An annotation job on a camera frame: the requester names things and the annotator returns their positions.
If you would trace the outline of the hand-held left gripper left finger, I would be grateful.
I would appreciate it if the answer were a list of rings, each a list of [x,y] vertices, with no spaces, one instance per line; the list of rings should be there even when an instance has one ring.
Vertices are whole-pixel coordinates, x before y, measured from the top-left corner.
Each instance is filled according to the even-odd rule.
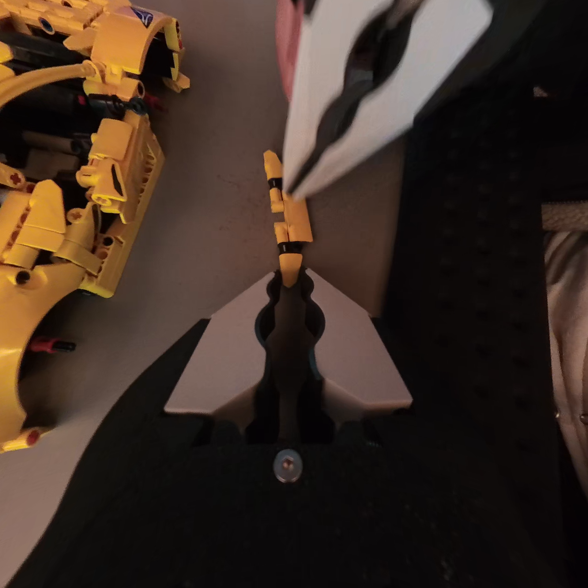
[[[210,317],[165,413],[231,422],[249,443],[277,441],[280,394],[268,338],[281,289],[276,270]]]

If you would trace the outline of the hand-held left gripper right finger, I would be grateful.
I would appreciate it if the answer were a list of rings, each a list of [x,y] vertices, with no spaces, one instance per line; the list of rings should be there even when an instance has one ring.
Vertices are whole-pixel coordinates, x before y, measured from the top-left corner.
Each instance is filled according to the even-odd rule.
[[[299,393],[303,443],[331,443],[349,422],[411,407],[413,397],[371,315],[311,269],[300,273],[312,336]]]

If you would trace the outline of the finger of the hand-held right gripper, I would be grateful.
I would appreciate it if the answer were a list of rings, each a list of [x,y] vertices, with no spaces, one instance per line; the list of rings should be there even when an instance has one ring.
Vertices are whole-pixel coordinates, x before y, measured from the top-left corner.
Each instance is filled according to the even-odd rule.
[[[490,23],[487,1],[396,1],[396,29],[389,38],[391,56],[382,61],[390,73],[370,102],[368,114],[385,107],[396,138],[413,124]]]
[[[305,1],[283,143],[283,186],[316,194],[396,140],[385,107],[396,1]]]

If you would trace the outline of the yellow and black brick strip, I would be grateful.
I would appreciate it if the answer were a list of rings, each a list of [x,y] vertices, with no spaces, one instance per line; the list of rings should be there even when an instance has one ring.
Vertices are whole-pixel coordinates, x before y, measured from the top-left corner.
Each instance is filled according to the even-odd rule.
[[[263,153],[270,209],[274,214],[282,214],[283,219],[274,223],[277,242],[279,268],[285,288],[292,288],[297,282],[302,268],[303,248],[313,242],[310,217],[305,200],[297,201],[283,190],[282,162],[273,151]]]

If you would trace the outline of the yellow toy brick car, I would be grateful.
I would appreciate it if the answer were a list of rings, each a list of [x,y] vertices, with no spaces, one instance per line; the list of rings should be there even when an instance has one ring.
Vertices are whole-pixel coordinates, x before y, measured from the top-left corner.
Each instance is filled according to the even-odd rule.
[[[165,157],[153,89],[190,88],[176,18],[131,1],[1,1],[1,453],[34,446],[19,394],[71,293],[114,295]]]

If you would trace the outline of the grey desk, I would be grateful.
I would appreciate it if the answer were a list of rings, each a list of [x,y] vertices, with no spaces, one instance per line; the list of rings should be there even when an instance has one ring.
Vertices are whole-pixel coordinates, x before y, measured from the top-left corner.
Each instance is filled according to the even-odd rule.
[[[145,414],[153,380],[130,408],[111,409],[169,348],[172,364],[196,323],[277,268],[262,153],[280,150],[287,101],[274,41],[275,1],[146,1],[178,18],[185,92],[155,117],[166,163],[111,299],[74,293],[43,332],[73,353],[35,354],[23,395],[56,429],[1,455],[1,587],[19,572],[66,503],[18,587],[42,585],[68,543],[152,463],[174,452],[170,427]]]

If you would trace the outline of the person's right hand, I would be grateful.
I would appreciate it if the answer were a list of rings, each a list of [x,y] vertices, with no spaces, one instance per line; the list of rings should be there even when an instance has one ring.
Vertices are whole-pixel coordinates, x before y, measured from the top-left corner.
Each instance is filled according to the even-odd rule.
[[[305,1],[277,1],[275,18],[276,59],[284,95],[292,99],[293,80],[298,60],[300,30]]]

